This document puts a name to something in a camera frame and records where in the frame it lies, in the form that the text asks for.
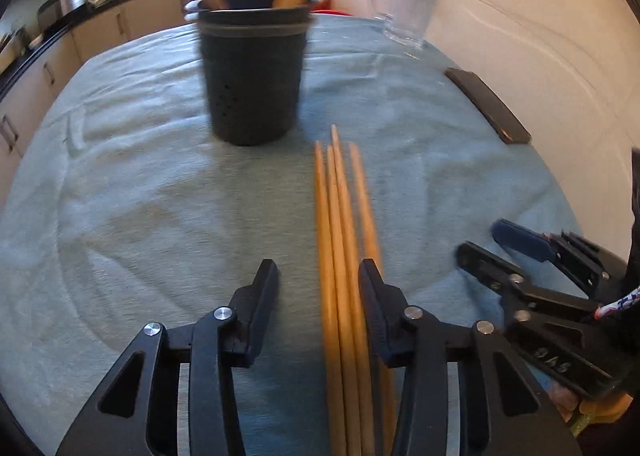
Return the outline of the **right hand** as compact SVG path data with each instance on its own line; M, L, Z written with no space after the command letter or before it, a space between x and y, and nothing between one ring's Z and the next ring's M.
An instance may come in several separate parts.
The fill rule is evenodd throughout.
M614 424L634 401L626 392L614 392L601 400L579 398L556 382L548 390L548 395L564 421L570 424L570 432L575 438L590 424Z

